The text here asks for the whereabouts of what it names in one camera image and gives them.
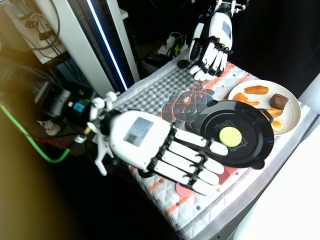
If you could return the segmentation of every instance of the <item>robotic arm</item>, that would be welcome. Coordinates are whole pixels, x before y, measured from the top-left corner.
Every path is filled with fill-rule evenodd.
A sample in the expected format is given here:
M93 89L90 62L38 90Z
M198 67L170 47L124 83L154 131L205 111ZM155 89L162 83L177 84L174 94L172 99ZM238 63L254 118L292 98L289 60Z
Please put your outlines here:
M209 195L219 183L217 174L224 167L206 156L206 152L227 155L223 144L177 129L169 122L138 110L120 113L112 109L116 95L95 98L87 126L97 133L98 156L95 164L107 174L106 154L117 156L144 172L157 173L200 194Z
M210 6L207 16L201 18L195 28L189 52L189 58L193 61L203 47L199 60L189 69L196 81L212 80L224 72L228 54L232 52L231 18L234 13L245 10L248 2L238 4L236 0L217 0L214 10ZM207 38L205 46L200 43L201 37Z

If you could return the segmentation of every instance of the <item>led light strip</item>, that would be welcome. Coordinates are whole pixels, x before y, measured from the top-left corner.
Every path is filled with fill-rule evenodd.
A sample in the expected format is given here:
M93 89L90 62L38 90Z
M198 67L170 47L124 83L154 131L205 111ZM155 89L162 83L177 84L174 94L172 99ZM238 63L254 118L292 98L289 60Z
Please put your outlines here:
M111 59L112 59L112 61L113 61L114 66L115 66L115 69L116 69L116 71L118 72L119 77L120 77L120 79L121 79L121 82L122 82L122 84L123 84L123 86L124 86L124 89L127 91L127 90L128 90L127 85L126 85L126 83L125 83L125 80L124 80L121 72L120 72L119 66L118 66L117 61L116 61L116 59L115 59L115 56L114 56L113 52L111 51L110 45L109 45L108 40L107 40L107 38L106 38L105 32L104 32L103 29L102 29L102 26L101 26L101 24L100 24L100 21L99 21L99 19L98 19L97 14L96 14L95 8L94 8L94 6L92 5L91 0L86 0L86 2L87 2L88 5L89 5L89 8L90 8L91 13L92 13L93 18L94 18L94 21L95 21L96 25L98 26L98 29L99 29L99 31L100 31L100 34L101 34L102 39L103 39L103 41L104 41L104 44L105 44L106 48L108 49L108 52L109 52L109 54L110 54L110 56L111 56Z

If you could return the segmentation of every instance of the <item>white plate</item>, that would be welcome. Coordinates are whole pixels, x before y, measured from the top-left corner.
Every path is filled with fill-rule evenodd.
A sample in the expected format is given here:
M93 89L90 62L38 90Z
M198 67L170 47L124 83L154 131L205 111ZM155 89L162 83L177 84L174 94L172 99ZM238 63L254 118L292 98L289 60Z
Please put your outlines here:
M245 88L253 86L268 87L269 92L267 94L245 93ZM234 96L238 93L243 93L246 97L248 97L249 102L260 102L259 105L254 106L257 109L270 109L270 99L274 94L281 94L289 99L289 101L284 107L283 114L273 118L273 121L279 121L282 125L281 128L276 128L273 126L273 124L271 124L274 135L285 134L294 129L295 126L299 123L301 109L298 100L288 89L284 88L283 86L277 83L266 80L245 81L232 89L232 91L229 94L228 100L232 100Z

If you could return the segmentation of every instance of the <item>shoe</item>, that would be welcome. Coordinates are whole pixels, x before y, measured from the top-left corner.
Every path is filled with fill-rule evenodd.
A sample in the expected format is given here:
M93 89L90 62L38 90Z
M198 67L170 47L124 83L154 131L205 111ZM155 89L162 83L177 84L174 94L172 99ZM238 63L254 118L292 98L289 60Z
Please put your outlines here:
M40 47L42 48L47 47L49 44L51 44L56 37L46 17L41 13L34 13L29 17L28 27L37 29L37 31L39 32L38 42Z
M37 122L45 129L46 134L49 136L57 135L61 131L61 127L58 124L53 123L51 120Z

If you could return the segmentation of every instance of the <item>yellow disc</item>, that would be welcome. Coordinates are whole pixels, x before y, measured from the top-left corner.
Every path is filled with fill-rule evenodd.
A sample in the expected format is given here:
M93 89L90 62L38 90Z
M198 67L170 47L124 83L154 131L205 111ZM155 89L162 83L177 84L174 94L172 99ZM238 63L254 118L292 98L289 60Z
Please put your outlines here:
M241 143L241 132L232 126L223 128L219 133L220 142L227 147L236 147Z

